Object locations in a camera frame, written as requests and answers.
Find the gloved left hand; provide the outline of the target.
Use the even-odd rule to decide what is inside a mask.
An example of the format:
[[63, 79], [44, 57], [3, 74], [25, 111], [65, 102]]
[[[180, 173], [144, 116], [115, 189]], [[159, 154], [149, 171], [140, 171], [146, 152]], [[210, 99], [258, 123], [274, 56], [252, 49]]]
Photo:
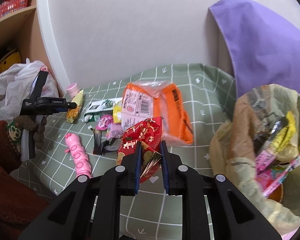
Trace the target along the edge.
[[7, 136], [12, 147], [21, 153], [21, 136], [23, 130], [33, 132], [35, 146], [42, 149], [44, 146], [44, 131], [46, 125], [46, 117], [43, 116], [41, 122], [36, 124], [28, 115], [20, 115], [8, 123], [6, 130]]

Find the dark red sleeve forearm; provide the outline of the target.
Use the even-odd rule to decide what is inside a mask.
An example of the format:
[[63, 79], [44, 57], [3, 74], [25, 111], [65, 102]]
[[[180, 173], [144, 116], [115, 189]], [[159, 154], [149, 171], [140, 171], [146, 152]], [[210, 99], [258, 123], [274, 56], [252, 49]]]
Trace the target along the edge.
[[10, 175], [21, 166], [21, 153], [7, 136], [8, 123], [0, 121], [0, 239], [18, 239], [49, 202]]

